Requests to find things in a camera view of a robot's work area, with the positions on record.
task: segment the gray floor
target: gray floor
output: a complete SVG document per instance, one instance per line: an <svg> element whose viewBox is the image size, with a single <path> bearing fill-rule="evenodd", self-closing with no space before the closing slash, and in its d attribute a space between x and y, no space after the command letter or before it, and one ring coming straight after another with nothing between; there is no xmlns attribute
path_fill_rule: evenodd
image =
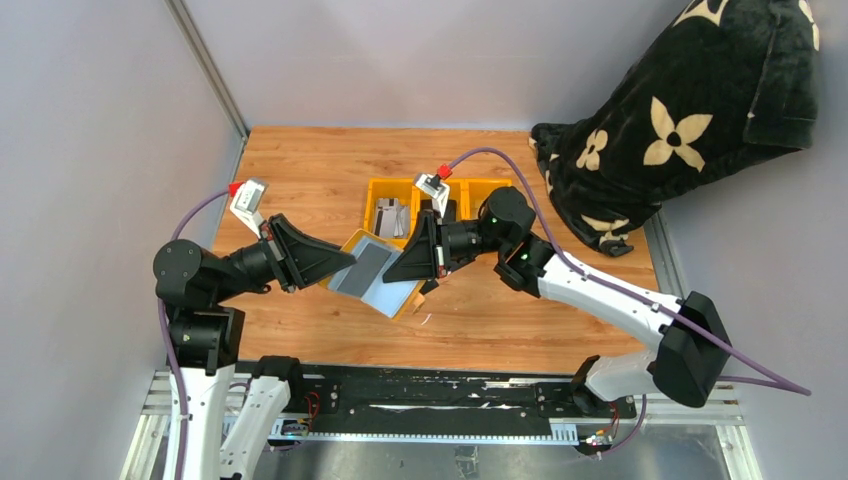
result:
<svg viewBox="0 0 848 480"><path fill-rule="evenodd" d="M263 454L254 478L729 480L715 429L708 426L648 425L601 462L574 462L577 457L571 447L312 442L292 452ZM164 455L153 478L161 478L161 463Z"/></svg>

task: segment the wooden tabletop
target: wooden tabletop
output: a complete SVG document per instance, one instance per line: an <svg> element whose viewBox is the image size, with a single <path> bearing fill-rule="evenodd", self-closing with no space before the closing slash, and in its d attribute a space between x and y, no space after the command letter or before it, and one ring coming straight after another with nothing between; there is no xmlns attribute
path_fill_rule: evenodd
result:
<svg viewBox="0 0 848 480"><path fill-rule="evenodd" d="M635 251L616 259L591 251L569 232L550 206L526 132L257 127L236 180L258 177L270 185L260 210L266 218L282 212L304 233L342 245L362 227L370 178L434 172L480 146L515 159L566 251L656 289L641 231L630 237ZM510 177L520 188L494 155L467 160L454 176ZM544 236L538 221L536 230ZM255 241L226 213L213 250L225 255ZM228 303L247 313L240 358L273 354L310 363L570 373L588 356L640 349L626 333L576 308L510 290L494 266L494 256L479 257L428 294L418 313L397 322L319 286L286 294L275 285L267 295L242 295Z"/></svg>

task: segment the yellow bin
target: yellow bin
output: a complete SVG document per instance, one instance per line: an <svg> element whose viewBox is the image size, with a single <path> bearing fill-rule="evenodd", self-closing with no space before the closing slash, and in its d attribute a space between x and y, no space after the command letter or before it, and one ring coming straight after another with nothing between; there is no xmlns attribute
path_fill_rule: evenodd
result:
<svg viewBox="0 0 848 480"><path fill-rule="evenodd" d="M427 200L427 194L413 185L411 178L372 178L368 181L368 198L365 202L365 221L363 228L371 232L377 199L397 198L401 205L409 207L409 234L415 231L421 200ZM459 220L473 220L486 197L500 187L511 187L509 178L451 178L445 181L450 186L450 200L456 200ZM385 239L403 248L408 238Z"/></svg>

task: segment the folded plush fabric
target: folded plush fabric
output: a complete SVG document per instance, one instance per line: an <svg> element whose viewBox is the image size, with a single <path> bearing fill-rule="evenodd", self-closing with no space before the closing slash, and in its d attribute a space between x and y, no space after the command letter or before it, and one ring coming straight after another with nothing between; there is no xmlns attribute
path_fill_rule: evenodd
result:
<svg viewBox="0 0 848 480"><path fill-rule="evenodd" d="M533 127L557 212L622 255L664 200L810 147L818 49L807 0L693 0L593 117Z"/></svg>

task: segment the white wall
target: white wall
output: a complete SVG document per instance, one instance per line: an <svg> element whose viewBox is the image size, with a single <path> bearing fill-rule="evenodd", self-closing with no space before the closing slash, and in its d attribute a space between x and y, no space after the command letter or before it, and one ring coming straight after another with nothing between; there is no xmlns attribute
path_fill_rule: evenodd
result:
<svg viewBox="0 0 848 480"><path fill-rule="evenodd" d="M688 0L188 0L251 125L527 129L600 107Z"/></svg>
<svg viewBox="0 0 848 480"><path fill-rule="evenodd" d="M162 1L10 3L0 72L0 477L113 479L164 361L153 255L237 139Z"/></svg>
<svg viewBox="0 0 848 480"><path fill-rule="evenodd" d="M665 206L686 281L713 297L734 345L813 390L741 387L767 480L848 469L848 4L811 3L823 35L816 146Z"/></svg>

